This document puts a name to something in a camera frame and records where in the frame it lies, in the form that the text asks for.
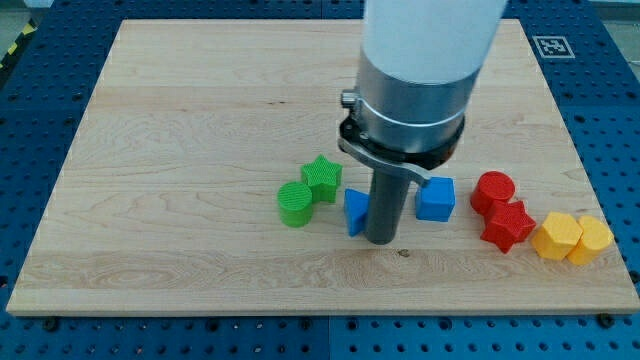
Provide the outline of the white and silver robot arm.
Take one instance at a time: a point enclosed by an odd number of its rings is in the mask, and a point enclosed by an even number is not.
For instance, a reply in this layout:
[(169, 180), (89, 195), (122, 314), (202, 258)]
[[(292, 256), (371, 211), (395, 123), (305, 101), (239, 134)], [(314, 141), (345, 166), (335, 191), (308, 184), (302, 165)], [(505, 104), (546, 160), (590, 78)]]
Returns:
[(373, 181), (425, 182), (455, 151), (506, 0), (368, 0), (345, 151)]

